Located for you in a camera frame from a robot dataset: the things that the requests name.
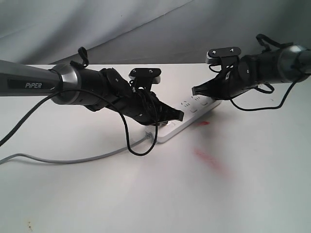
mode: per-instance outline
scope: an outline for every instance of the gray cable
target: gray cable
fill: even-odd
[[[137,146],[138,144],[142,143],[143,141],[147,140],[148,138],[150,138],[151,135],[147,134],[144,138],[142,138],[141,140],[133,143],[131,146]],[[12,154],[4,159],[0,160],[0,165],[6,163],[7,161],[9,161],[10,159],[16,158],[16,157],[24,157],[24,158],[28,158],[28,159],[32,159],[32,160],[36,160],[39,162],[43,162],[43,163],[49,163],[49,164],[79,164],[79,163],[85,163],[85,162],[90,162],[90,161],[94,161],[94,160],[99,160],[99,159],[103,159],[103,158],[107,158],[111,155],[115,155],[118,153],[121,153],[123,151],[127,150],[127,147],[123,147],[121,149],[106,153],[106,154],[102,154],[102,155],[98,155],[95,157],[91,157],[91,158],[85,158],[85,159],[75,159],[75,160],[52,160],[52,159],[42,159],[42,158],[38,158],[29,154],[23,154],[23,153],[17,153],[17,154]]]

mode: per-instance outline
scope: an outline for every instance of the gray fabric backdrop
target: gray fabric backdrop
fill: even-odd
[[[309,0],[0,0],[0,59],[25,64],[201,63],[255,36],[311,47]]]

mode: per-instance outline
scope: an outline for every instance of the white table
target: white table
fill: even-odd
[[[135,67],[161,68],[161,83],[153,90],[167,104],[214,77],[205,64],[89,66],[103,67],[125,78]],[[277,105],[287,87],[276,85],[272,95],[251,91],[236,102]],[[298,84],[276,111],[246,113],[223,101],[145,157],[124,152],[78,165],[25,159],[3,164],[0,232],[309,233],[310,90],[311,79]],[[1,97],[1,137],[40,99]],[[143,127],[128,121],[132,140],[142,138]],[[0,158],[24,152],[76,159],[124,146],[118,114],[49,101],[0,148]],[[149,146],[146,141],[135,150]]]

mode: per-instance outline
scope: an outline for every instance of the red stain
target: red stain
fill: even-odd
[[[208,121],[202,121],[199,123],[199,126],[203,126],[203,125],[209,125]]]
[[[223,175],[228,175],[228,172],[224,169],[224,167],[217,161],[213,156],[204,153],[199,149],[194,149],[194,154],[207,163],[211,168],[215,171],[222,173]]]

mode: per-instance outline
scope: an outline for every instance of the electrical outlet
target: electrical outlet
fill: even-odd
[[[171,139],[205,113],[217,107],[220,103],[221,100],[214,100],[206,96],[190,96],[182,100],[173,107],[185,113],[183,121],[173,120],[166,125],[161,125],[158,128],[157,142],[164,143]],[[155,126],[147,126],[146,132],[152,133],[155,136]]]

